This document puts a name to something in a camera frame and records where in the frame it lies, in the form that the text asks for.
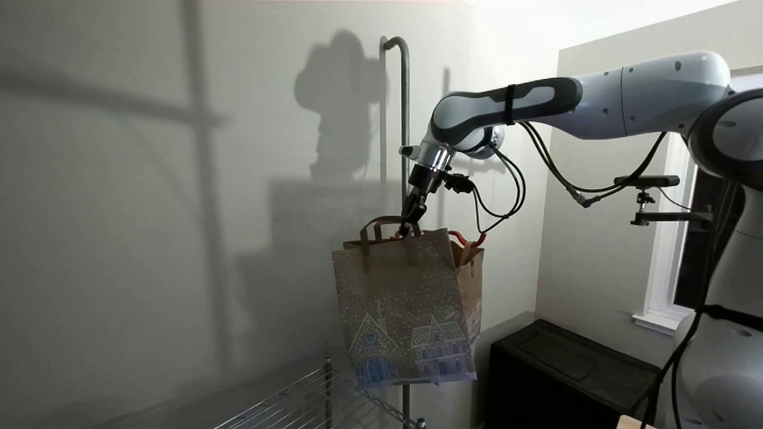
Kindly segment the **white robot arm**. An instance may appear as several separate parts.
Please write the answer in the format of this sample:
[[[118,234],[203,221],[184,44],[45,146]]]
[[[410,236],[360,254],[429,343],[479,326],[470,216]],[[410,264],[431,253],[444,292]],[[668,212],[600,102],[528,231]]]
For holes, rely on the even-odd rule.
[[[550,124],[578,137],[677,130],[695,160],[743,190],[743,209],[710,275],[706,303],[655,385],[664,429],[763,426],[763,91],[729,87],[716,51],[689,51],[588,75],[556,75],[484,92],[450,92],[431,112],[402,219],[417,224],[426,196],[463,153],[492,158],[499,124]]]

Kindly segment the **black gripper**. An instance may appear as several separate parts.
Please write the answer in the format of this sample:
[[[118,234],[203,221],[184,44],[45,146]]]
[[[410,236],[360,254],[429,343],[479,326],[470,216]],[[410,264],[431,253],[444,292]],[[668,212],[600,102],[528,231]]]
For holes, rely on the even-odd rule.
[[[407,173],[407,196],[402,199],[402,219],[417,224],[426,212],[426,196],[442,183],[449,171],[454,153],[438,142],[402,146],[400,154],[412,161]]]

